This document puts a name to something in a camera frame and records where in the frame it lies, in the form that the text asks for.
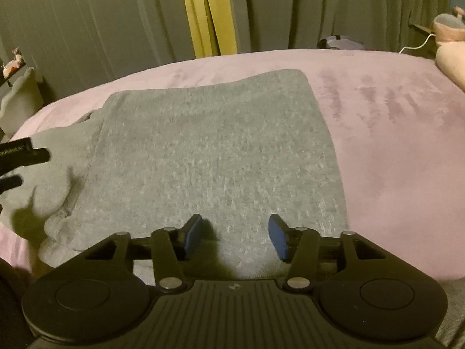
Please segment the small white grey object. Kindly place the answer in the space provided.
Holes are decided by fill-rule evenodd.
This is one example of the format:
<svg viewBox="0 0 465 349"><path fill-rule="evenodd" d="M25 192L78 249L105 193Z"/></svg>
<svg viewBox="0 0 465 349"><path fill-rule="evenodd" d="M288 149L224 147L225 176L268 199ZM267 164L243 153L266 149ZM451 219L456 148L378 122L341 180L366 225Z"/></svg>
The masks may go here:
<svg viewBox="0 0 465 349"><path fill-rule="evenodd" d="M346 35L327 36L317 43L318 49L343 50L343 51L365 51L363 43L354 41Z"/></svg>

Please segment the pink fleece bed blanket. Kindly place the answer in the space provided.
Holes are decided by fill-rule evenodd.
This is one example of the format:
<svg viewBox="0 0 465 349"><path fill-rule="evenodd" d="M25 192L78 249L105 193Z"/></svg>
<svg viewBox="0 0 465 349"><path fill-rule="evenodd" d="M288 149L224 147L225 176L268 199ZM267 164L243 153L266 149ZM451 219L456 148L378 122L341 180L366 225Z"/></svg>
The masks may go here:
<svg viewBox="0 0 465 349"><path fill-rule="evenodd" d="M329 130L348 227L438 280L464 276L464 93L431 60L377 51L271 51L145 70L59 100L18 137L64 128L122 91L198 88L299 70ZM1 222L1 267L49 266Z"/></svg>

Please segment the grey sweatpants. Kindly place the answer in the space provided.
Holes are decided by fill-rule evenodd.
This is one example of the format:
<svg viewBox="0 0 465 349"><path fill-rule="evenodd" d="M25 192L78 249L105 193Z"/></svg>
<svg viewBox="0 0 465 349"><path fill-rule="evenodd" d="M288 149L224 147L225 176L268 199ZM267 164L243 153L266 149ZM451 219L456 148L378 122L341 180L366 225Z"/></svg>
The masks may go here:
<svg viewBox="0 0 465 349"><path fill-rule="evenodd" d="M187 274L284 274L270 215L338 236L348 227L337 157L305 75L267 72L198 88L122 91L31 139L48 162L18 169L1 222L56 267L115 232L149 236L203 218Z"/></svg>

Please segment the yellow curtain stripe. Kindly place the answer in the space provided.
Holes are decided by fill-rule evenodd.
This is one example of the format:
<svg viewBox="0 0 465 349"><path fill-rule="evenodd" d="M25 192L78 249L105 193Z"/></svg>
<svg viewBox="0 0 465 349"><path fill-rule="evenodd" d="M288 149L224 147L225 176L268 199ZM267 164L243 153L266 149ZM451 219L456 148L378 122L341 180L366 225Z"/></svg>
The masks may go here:
<svg viewBox="0 0 465 349"><path fill-rule="evenodd" d="M237 54L230 0L184 0L197 58Z"/></svg>

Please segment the grey bedside cloth item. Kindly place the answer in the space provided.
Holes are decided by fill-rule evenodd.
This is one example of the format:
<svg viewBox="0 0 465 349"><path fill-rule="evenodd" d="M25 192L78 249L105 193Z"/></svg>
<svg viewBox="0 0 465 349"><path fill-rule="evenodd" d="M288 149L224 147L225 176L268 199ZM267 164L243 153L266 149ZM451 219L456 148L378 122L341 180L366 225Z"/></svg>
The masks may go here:
<svg viewBox="0 0 465 349"><path fill-rule="evenodd" d="M7 137L12 138L43 104L35 70L27 67L24 74L12 84L10 91L1 99L1 130Z"/></svg>

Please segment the pink pillow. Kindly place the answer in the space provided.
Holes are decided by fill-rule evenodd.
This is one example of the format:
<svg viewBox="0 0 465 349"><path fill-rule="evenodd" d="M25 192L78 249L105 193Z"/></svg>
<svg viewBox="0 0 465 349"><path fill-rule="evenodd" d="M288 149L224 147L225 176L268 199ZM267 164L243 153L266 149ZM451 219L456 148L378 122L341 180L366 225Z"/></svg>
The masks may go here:
<svg viewBox="0 0 465 349"><path fill-rule="evenodd" d="M438 48L436 65L447 78L465 91L465 43L447 42Z"/></svg>

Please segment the grey curtain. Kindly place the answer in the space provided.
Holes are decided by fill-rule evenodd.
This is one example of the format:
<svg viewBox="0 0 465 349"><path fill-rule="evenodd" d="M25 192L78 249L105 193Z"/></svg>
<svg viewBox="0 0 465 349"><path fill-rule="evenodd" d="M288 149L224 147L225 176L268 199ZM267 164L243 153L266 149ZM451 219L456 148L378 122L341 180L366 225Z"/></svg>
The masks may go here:
<svg viewBox="0 0 465 349"><path fill-rule="evenodd" d="M238 54L313 49L330 35L396 51L449 0L230 0ZM184 0L1 0L1 52L19 49L56 100L197 58Z"/></svg>

